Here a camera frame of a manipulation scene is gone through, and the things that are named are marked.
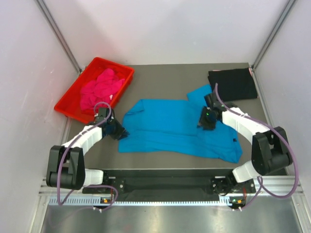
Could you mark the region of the blue t shirt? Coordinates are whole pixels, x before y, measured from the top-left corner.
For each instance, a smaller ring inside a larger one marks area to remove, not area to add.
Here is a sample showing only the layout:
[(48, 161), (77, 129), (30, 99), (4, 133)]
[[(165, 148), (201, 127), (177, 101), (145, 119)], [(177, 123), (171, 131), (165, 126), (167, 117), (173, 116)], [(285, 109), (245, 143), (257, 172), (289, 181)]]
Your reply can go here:
[(198, 127), (209, 84), (187, 94), (187, 100), (141, 99), (123, 117), (129, 136), (119, 152), (170, 151), (237, 163), (242, 155), (238, 133), (221, 122), (214, 130)]

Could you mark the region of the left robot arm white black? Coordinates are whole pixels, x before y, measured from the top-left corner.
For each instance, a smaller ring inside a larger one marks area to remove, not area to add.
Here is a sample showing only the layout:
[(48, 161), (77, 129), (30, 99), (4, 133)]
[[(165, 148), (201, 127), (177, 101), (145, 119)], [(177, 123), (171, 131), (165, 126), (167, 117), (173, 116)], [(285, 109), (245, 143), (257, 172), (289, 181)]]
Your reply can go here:
[(84, 156), (106, 136), (121, 140), (128, 135), (129, 132), (115, 118), (106, 122), (103, 118), (90, 122), (69, 142), (50, 149), (47, 186), (57, 187), (59, 181), (60, 188), (79, 190), (93, 185), (99, 192), (106, 192), (110, 188), (110, 180), (100, 170), (86, 169)]

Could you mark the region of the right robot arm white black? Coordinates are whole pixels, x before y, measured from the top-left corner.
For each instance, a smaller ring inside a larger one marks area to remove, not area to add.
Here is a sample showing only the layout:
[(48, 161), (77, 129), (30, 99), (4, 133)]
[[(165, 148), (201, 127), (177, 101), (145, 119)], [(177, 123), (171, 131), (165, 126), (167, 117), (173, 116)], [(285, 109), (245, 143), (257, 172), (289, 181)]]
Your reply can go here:
[(245, 182), (258, 176), (284, 169), (293, 163), (292, 156), (284, 144), (286, 132), (281, 127), (270, 129), (263, 123), (255, 122), (238, 107), (203, 107), (198, 126), (204, 130), (216, 130), (222, 123), (241, 134), (251, 144), (251, 159), (233, 169), (228, 175), (227, 187), (232, 192), (240, 191)]

